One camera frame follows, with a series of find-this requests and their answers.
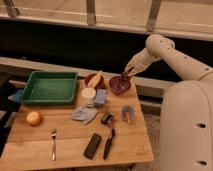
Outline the white wrapped gripper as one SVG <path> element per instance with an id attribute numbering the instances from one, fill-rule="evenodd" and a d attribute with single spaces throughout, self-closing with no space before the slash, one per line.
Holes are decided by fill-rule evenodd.
<path id="1" fill-rule="evenodd" d="M 135 54 L 127 63 L 124 73 L 128 77 L 132 77 L 138 73 L 145 71 L 153 62 L 153 57 L 148 50 L 144 48 L 141 52 Z"/>

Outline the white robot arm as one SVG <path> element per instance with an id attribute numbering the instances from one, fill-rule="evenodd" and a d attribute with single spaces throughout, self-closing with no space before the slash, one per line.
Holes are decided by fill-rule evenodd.
<path id="1" fill-rule="evenodd" d="M 152 34 L 125 67 L 131 77 L 164 60 L 181 78 L 163 98 L 160 118 L 160 171 L 213 171 L 213 68 L 176 50 Z"/>

